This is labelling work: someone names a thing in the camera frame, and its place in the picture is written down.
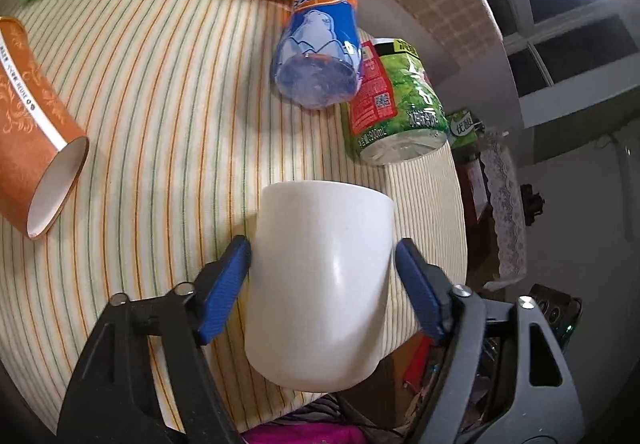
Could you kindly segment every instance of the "table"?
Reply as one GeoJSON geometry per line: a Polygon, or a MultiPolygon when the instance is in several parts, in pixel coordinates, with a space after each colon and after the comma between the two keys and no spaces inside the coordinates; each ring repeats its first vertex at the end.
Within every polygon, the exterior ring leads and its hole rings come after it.
{"type": "MultiPolygon", "coordinates": [[[[109,296],[164,294],[193,279],[235,234],[255,229],[259,191],[324,179],[395,201],[411,236],[454,282],[465,279],[462,202],[448,146],[377,168],[345,152],[339,107],[307,111],[271,91],[287,0],[32,0],[12,10],[91,141],[48,235],[0,224],[0,359],[52,429],[66,384],[109,296]]],[[[207,357],[240,430],[316,398],[271,384],[243,350],[246,290],[207,357]]],[[[388,354],[417,331],[395,269],[388,354]]],[[[150,340],[165,421],[180,428],[158,341],[150,340]]]]}

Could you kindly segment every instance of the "white cup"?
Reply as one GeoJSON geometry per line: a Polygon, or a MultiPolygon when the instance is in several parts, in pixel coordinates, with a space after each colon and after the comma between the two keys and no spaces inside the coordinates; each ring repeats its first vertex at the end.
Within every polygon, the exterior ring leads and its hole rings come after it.
{"type": "Polygon", "coordinates": [[[252,240],[244,348],[270,381],[337,392],[382,358],[393,201],[339,182],[262,191],[252,240]]]}

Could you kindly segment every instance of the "purple cloth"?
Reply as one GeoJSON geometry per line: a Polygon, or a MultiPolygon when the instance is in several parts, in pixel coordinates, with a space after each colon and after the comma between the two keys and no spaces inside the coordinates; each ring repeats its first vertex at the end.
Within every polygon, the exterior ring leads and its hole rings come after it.
{"type": "Polygon", "coordinates": [[[261,424],[242,436],[249,444],[367,444],[360,428],[331,422],[261,424]]]}

